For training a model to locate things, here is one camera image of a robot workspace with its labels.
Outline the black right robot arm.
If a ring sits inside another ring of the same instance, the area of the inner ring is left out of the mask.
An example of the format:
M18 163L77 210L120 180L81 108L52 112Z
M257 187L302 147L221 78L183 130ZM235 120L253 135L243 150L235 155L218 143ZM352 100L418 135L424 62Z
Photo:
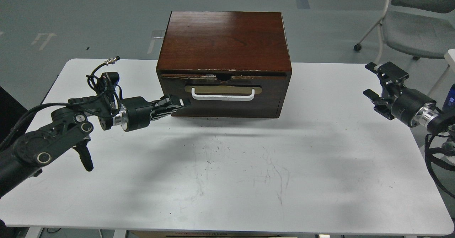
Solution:
M437 157L454 157L454 108L439 109L437 102L422 92L405 86L409 74L392 62L377 65L370 62L365 68L380 81L382 93L367 89L363 94L374 104L374 110L388 120L398 119L406 126L423 126L427 134L424 139L424 160L434 183L450 197L450 192L437 178L433 165L454 171L454 163Z

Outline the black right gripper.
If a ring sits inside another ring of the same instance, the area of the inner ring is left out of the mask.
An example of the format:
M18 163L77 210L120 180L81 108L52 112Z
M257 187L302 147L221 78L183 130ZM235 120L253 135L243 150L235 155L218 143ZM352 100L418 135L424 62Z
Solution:
M388 120L397 118L408 127L413 128L420 124L420 120L426 110L435 110L436 100L416 89L404 87L395 95L385 91L385 89L392 87L403 87L404 81L410 77L406 71L397 65L390 61L382 65L370 62L365 65L365 68L379 78L380 85L384 90L382 91L382 96L379 96L371 89L363 91L363 95L369 98L374 104L373 109L384 118Z

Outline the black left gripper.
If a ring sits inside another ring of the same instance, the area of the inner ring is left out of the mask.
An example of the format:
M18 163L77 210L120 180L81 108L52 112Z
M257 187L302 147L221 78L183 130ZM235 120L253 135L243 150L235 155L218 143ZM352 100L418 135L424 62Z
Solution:
M164 118L190 105L189 99L172 94L166 94L152 102L143 97L125 98L120 100L120 111L113 118L113 126L122 126L125 132L146 128L151 121Z

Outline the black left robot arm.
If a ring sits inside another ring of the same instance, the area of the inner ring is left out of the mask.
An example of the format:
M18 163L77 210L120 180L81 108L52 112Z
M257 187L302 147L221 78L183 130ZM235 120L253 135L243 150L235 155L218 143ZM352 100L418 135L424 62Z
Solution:
M43 167L51 164L69 149L74 149L88 172L93 162L88 142L94 130L90 116L98 118L101 128L109 130L121 126L130 132L143 129L167 115L188 107L189 99L166 94L159 100L147 101L143 97L123 98L120 76L117 72L105 72L100 77L96 72L120 60L119 56L109 58L87 75L87 84L94 96L71 98L66 103L46 103L28 110L13 126L1 142L1 196L5 196L24 180L42 173ZM30 131L12 140L18 129L45 108L57 106L51 113L50 124Z

